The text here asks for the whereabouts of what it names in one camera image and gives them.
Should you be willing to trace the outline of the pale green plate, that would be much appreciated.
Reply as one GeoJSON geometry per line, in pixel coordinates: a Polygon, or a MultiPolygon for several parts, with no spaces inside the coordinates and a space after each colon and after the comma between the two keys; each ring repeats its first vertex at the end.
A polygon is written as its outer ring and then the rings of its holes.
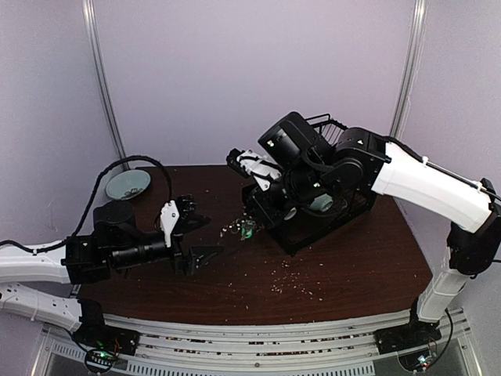
{"type": "Polygon", "coordinates": [[[145,191],[150,182],[151,177],[148,172],[139,169],[128,170],[114,176],[107,183],[105,192],[112,200],[129,200],[145,191]]]}

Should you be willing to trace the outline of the pale green bowl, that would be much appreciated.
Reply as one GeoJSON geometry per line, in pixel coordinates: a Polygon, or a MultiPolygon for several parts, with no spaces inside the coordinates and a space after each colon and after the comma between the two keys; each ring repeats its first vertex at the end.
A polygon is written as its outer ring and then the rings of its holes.
{"type": "Polygon", "coordinates": [[[330,210],[333,205],[333,198],[328,194],[323,194],[316,197],[309,205],[309,209],[314,212],[326,212],[330,210]]]}

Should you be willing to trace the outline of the aluminium rail frame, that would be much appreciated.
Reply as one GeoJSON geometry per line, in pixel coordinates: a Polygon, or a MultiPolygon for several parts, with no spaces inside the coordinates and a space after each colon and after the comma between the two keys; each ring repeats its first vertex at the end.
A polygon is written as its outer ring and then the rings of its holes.
{"type": "Polygon", "coordinates": [[[110,325],[139,333],[132,356],[112,375],[404,375],[403,362],[425,352],[438,358],[431,375],[480,375],[470,325],[454,309],[439,325],[442,338],[382,354],[373,333],[405,323],[406,311],[307,324],[218,326],[106,315],[110,325]]]}

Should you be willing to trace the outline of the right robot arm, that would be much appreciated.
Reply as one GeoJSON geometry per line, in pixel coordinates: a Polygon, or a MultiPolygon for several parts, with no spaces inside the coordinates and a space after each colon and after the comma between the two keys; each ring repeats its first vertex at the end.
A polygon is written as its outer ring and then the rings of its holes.
{"type": "Polygon", "coordinates": [[[416,317],[401,331],[407,345],[419,345],[467,279],[493,263],[500,246],[499,197],[487,179],[456,175],[390,136],[341,126],[331,143],[323,127],[289,113],[260,137],[264,155],[246,150],[236,158],[243,174],[256,181],[247,214],[273,228],[317,197],[352,190],[396,197],[448,219],[448,262],[419,296],[416,317]]]}

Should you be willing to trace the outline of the corner metal post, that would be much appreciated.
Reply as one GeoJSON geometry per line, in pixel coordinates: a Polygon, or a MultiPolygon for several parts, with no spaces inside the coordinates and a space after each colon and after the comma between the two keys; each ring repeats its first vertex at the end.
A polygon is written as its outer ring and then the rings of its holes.
{"type": "Polygon", "coordinates": [[[92,54],[92,60],[99,90],[101,104],[106,119],[107,128],[110,131],[112,144],[118,159],[127,157],[121,133],[117,124],[114,106],[112,103],[109,85],[106,79],[106,72],[103,62],[103,54],[99,43],[99,31],[95,12],[95,2],[92,0],[83,0],[82,11],[85,22],[85,28],[88,35],[88,41],[92,54]]]}
{"type": "Polygon", "coordinates": [[[408,48],[405,57],[402,80],[390,127],[390,136],[401,139],[408,112],[413,83],[418,75],[423,50],[428,4],[426,0],[416,0],[409,32],[408,48]]]}

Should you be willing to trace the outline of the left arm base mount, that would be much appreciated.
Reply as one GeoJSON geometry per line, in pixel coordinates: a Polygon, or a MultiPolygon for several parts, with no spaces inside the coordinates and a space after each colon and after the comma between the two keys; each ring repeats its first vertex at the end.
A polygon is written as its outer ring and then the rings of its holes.
{"type": "Polygon", "coordinates": [[[134,356],[140,333],[105,323],[98,302],[77,299],[80,326],[70,332],[74,343],[84,351],[84,365],[93,374],[104,374],[118,362],[119,355],[134,356]]]}

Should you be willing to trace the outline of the left corner metal post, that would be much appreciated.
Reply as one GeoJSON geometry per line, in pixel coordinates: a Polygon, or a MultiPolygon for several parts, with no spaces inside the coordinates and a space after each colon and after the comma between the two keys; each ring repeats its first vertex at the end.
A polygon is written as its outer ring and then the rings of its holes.
{"type": "Polygon", "coordinates": [[[106,79],[106,72],[103,62],[103,54],[99,43],[99,31],[95,12],[95,2],[92,0],[83,0],[82,11],[85,22],[85,28],[88,35],[88,41],[92,54],[92,60],[99,90],[101,104],[106,119],[107,128],[110,131],[112,144],[118,159],[127,157],[121,133],[117,124],[114,106],[112,103],[109,85],[106,79]]]}

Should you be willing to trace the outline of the grey striped bowl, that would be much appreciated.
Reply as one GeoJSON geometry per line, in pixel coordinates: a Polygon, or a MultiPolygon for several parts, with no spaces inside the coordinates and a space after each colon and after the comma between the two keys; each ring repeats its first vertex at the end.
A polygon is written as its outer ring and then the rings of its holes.
{"type": "Polygon", "coordinates": [[[283,217],[285,221],[292,219],[297,214],[296,208],[291,208],[289,212],[283,217]]]}

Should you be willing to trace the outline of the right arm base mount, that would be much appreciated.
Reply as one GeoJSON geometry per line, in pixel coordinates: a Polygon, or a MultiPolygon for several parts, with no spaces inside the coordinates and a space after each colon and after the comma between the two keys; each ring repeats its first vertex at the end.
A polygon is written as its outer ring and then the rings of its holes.
{"type": "MultiPolygon", "coordinates": [[[[422,345],[429,346],[442,338],[438,329],[438,321],[433,323],[422,321],[417,314],[419,299],[416,298],[411,305],[409,321],[406,324],[387,327],[374,332],[380,355],[400,352],[422,345]]],[[[410,352],[398,358],[400,365],[407,371],[424,372],[432,364],[432,352],[419,350],[410,352]]]]}

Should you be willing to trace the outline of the green tagged key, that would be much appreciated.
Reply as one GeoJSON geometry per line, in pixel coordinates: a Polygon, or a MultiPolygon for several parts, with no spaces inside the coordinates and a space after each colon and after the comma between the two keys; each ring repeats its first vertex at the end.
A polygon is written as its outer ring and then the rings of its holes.
{"type": "Polygon", "coordinates": [[[248,239],[252,238],[254,235],[254,226],[249,225],[249,224],[245,224],[241,228],[240,235],[241,235],[241,240],[248,240],[248,239]]]}

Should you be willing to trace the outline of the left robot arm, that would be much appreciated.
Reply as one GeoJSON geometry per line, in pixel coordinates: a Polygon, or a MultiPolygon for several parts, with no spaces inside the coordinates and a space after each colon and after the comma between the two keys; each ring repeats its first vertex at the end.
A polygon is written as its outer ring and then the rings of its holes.
{"type": "Polygon", "coordinates": [[[137,228],[134,208],[127,201],[111,201],[95,208],[92,216],[93,231],[87,236],[30,247],[1,242],[2,309],[83,334],[96,348],[104,348],[113,332],[99,303],[56,297],[25,284],[93,284],[110,279],[113,271],[162,261],[169,261],[176,273],[193,275],[223,251],[218,245],[182,250],[183,237],[211,221],[196,213],[189,196],[166,203],[159,213],[160,228],[153,232],[137,228]]]}

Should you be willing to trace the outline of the right corner metal post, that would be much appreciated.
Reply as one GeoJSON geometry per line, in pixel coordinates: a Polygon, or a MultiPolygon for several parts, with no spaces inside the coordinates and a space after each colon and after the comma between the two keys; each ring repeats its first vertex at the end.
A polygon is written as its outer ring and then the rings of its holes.
{"type": "Polygon", "coordinates": [[[401,139],[408,112],[413,83],[418,75],[423,50],[428,4],[426,0],[416,0],[409,32],[408,48],[405,57],[402,80],[390,127],[390,136],[401,139]]]}

